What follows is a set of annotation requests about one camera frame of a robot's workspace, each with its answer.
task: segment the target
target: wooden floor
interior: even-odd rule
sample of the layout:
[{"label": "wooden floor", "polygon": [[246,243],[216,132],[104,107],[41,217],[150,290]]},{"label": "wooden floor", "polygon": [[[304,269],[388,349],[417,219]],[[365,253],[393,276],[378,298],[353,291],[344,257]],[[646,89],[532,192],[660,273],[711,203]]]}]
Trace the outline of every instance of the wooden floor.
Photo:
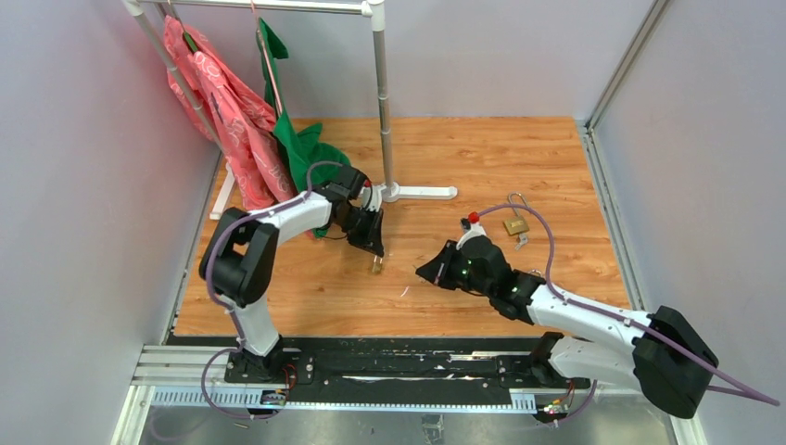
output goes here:
[{"label": "wooden floor", "polygon": [[[381,182],[378,121],[324,123],[323,140],[340,147],[355,167]],[[461,236],[460,218],[505,202],[510,191],[525,194],[551,225],[557,245],[555,283],[585,297],[628,306],[572,120],[397,119],[393,144],[400,184],[455,185],[458,197],[386,204],[385,268],[379,275],[370,273],[373,256],[346,241],[301,235],[282,245],[268,296],[273,322],[283,335],[539,336],[543,328],[502,318],[487,299],[439,289],[414,274],[447,239]],[[239,193],[232,203],[240,206]],[[528,218],[529,244],[515,252],[515,238],[502,226],[511,215],[506,210],[492,213],[483,218],[484,227],[514,268],[542,270],[549,252],[545,232]],[[195,267],[214,228],[215,222],[208,221]],[[191,273],[175,332],[234,333],[196,272]]]}]

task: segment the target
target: green garment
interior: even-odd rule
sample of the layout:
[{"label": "green garment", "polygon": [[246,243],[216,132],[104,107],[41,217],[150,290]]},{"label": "green garment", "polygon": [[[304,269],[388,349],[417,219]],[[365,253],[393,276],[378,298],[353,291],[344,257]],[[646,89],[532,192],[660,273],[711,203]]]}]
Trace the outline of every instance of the green garment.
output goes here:
[{"label": "green garment", "polygon": [[[270,70],[273,72],[275,78],[273,82],[275,82],[276,85],[280,85],[278,82],[278,70],[275,67],[275,60],[277,58],[288,58],[289,53],[284,43],[281,42],[281,39],[275,35],[273,30],[262,19],[260,19],[259,26],[261,37],[264,39],[265,47],[268,50],[268,59],[271,62]],[[260,48],[260,52],[264,50],[259,38],[257,39],[257,46]],[[275,124],[275,128],[273,128],[273,135],[278,139],[279,145],[283,146],[285,149],[282,150],[282,153],[286,153],[288,157],[289,172],[292,173],[292,179],[295,181],[295,187],[298,191],[302,192],[306,190],[306,172],[312,163],[319,160],[333,160],[349,165],[347,155],[342,153],[338,148],[319,141],[319,136],[322,132],[321,123],[315,123],[300,133],[295,132],[292,121],[289,119],[289,115],[286,114],[283,98],[280,98],[281,109],[277,107],[273,95],[273,83],[271,82],[264,56],[262,56],[262,73],[265,76],[265,102],[273,106],[278,115],[278,121]],[[332,178],[336,174],[336,171],[337,167],[334,166],[327,165],[318,167],[311,173],[311,182],[314,185],[320,184]],[[324,232],[325,231],[315,231],[314,233],[317,236],[324,236]]]}]

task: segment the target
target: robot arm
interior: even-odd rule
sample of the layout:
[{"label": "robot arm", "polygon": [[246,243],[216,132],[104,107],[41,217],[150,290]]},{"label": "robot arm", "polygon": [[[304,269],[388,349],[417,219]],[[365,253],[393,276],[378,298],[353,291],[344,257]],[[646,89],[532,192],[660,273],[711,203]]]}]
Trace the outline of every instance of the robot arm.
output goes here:
[{"label": "robot arm", "polygon": [[[351,200],[361,197],[361,206]],[[209,254],[219,251],[213,263],[212,282],[216,294],[235,313],[245,335],[244,353],[260,370],[277,371],[276,348],[280,335],[273,325],[267,305],[267,288],[271,281],[275,251],[284,242],[311,229],[337,224],[347,234],[348,242],[378,257],[385,255],[382,245],[381,195],[365,174],[350,166],[341,166],[336,177],[292,199],[265,210],[255,210],[259,218],[235,228],[223,246],[216,246],[227,228],[249,213],[228,209],[218,222],[199,275],[207,274]],[[235,250],[247,245],[244,253]]]},{"label": "robot arm", "polygon": [[[630,324],[635,320],[665,334],[717,366],[715,354],[682,315],[661,307],[656,313],[630,311],[585,299],[555,286],[558,298],[540,276],[511,268],[479,222],[462,221],[464,236],[448,241],[436,258],[416,273],[448,290],[481,293],[511,320],[574,333],[547,333],[532,351],[528,371],[542,384],[554,379],[586,377],[640,391],[655,406],[691,418],[712,375]],[[588,308],[621,315],[620,321]]]}]

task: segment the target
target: gray floor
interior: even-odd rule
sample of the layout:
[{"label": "gray floor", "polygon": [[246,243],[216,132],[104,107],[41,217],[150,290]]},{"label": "gray floor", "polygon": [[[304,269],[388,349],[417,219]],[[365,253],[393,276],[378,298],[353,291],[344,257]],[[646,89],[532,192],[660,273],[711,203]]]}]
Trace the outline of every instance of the gray floor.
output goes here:
[{"label": "gray floor", "polygon": [[[151,433],[182,439],[161,441]],[[259,443],[296,445],[463,445],[463,444],[631,444],[673,445],[666,415],[646,400],[607,396],[559,429],[532,429],[523,414],[361,413],[285,411],[267,421],[234,421],[208,408],[155,408],[147,418],[142,444]]]}]

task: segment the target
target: white wall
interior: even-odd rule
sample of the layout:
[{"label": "white wall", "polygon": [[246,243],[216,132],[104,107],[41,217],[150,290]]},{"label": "white wall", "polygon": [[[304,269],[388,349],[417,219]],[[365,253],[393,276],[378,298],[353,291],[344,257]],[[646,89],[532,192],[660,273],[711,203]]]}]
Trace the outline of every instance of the white wall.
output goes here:
[{"label": "white wall", "polygon": [[108,443],[215,167],[119,1],[0,14],[0,443]]},{"label": "white wall", "polygon": [[[652,0],[386,0],[395,116],[585,118]],[[242,78],[261,86],[250,10],[179,7]],[[376,116],[368,19],[263,12],[290,49],[293,116]]]},{"label": "white wall", "polygon": [[[786,6],[672,2],[599,138],[644,295],[723,370],[786,401]],[[711,444],[782,443],[786,412],[708,394]]]}]

